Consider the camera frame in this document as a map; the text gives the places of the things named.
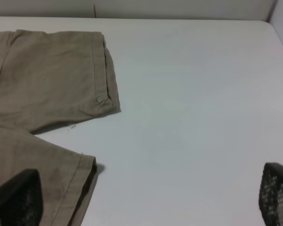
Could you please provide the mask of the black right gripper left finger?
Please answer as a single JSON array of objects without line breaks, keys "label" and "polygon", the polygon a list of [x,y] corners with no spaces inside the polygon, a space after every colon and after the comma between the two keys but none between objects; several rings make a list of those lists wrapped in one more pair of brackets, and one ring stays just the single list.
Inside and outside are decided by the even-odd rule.
[{"label": "black right gripper left finger", "polygon": [[42,214],[38,170],[25,169],[0,186],[0,226],[38,226]]}]

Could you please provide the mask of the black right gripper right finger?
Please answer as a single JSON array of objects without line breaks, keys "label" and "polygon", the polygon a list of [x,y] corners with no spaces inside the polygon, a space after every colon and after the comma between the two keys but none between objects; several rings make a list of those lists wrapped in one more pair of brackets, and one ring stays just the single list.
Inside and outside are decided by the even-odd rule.
[{"label": "black right gripper right finger", "polygon": [[266,226],[283,226],[283,165],[264,165],[258,204]]}]

